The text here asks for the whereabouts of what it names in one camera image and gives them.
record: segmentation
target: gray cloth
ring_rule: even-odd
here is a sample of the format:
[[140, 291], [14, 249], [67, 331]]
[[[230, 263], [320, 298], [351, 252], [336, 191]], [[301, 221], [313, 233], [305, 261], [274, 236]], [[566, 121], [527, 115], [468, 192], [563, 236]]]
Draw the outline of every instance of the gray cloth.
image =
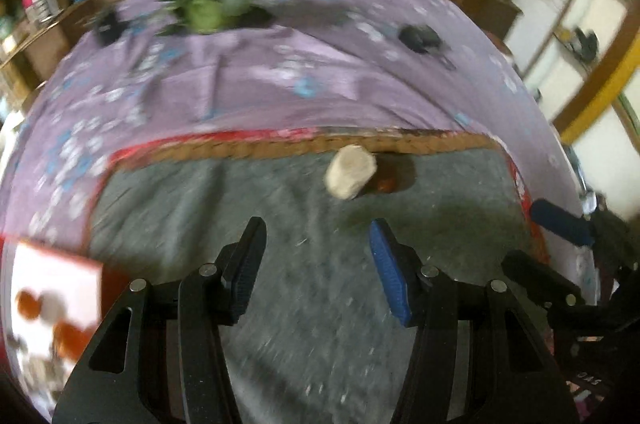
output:
[[264, 218], [268, 246], [247, 314], [223, 328], [245, 423], [389, 422], [415, 331], [391, 316], [368, 227], [449, 276], [484, 284], [530, 236], [502, 156], [474, 149], [400, 156], [415, 183], [339, 201], [322, 181], [332, 153], [163, 162], [116, 173], [94, 211], [91, 256], [154, 283], [178, 279]]

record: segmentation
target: brown round object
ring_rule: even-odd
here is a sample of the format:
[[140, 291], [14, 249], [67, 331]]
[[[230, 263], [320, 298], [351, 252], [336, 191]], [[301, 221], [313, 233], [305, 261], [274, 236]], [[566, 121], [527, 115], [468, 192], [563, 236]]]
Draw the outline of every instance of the brown round object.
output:
[[53, 346], [63, 359], [78, 362], [91, 340], [92, 332], [86, 332], [66, 321], [59, 321], [53, 327]]
[[15, 296], [15, 304], [18, 309], [18, 314], [27, 321], [37, 319], [42, 309], [41, 300], [36, 298], [36, 296], [28, 290], [21, 290], [17, 293]]
[[394, 176], [386, 176], [378, 179], [376, 189], [380, 193], [393, 193], [398, 189], [398, 181]]

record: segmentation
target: bed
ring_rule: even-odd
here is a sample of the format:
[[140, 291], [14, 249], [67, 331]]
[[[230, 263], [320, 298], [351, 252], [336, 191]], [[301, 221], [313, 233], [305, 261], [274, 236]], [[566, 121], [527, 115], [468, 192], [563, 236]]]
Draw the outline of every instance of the bed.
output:
[[[514, 163], [519, 190], [579, 212], [542, 113], [450, 0], [259, 1], [276, 17], [271, 27], [185, 37], [155, 36], [167, 22], [157, 0], [119, 2], [130, 22], [121, 39], [100, 48], [85, 34], [31, 109], [0, 185], [2, 232], [84, 252], [96, 194], [127, 148], [321, 127], [482, 134]], [[443, 54], [407, 49], [397, 38], [404, 24], [431, 26]], [[577, 250], [550, 235], [546, 244], [550, 263], [584, 284]]]

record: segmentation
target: yellow wooden beam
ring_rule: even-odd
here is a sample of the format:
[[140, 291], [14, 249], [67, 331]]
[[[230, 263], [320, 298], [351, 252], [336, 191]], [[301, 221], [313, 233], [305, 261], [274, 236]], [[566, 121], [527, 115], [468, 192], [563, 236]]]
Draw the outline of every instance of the yellow wooden beam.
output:
[[640, 65], [640, 35], [636, 34], [633, 44], [613, 73], [604, 81], [585, 108], [560, 132], [560, 139], [564, 144], [574, 143], [596, 122], [623, 91], [638, 65]]

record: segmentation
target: silver bolt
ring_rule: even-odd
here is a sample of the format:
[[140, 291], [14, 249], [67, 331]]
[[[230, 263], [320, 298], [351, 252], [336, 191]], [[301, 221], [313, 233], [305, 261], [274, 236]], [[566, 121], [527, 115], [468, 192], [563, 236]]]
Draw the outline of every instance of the silver bolt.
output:
[[420, 268], [420, 274], [422, 274], [425, 278], [435, 278], [438, 274], [440, 274], [440, 271], [438, 271], [438, 268], [434, 267], [433, 265], [423, 265]]
[[146, 281], [142, 278], [135, 279], [131, 283], [129, 283], [129, 290], [131, 292], [140, 292], [141, 290], [144, 290], [145, 287]]
[[200, 273], [201, 276], [213, 276], [215, 273], [218, 272], [218, 268], [216, 267], [215, 263], [205, 263], [204, 265], [200, 266], [200, 269], [198, 270], [198, 272]]
[[491, 288], [495, 290], [495, 292], [499, 292], [500, 294], [502, 294], [503, 292], [507, 292], [507, 284], [501, 279], [492, 279]]

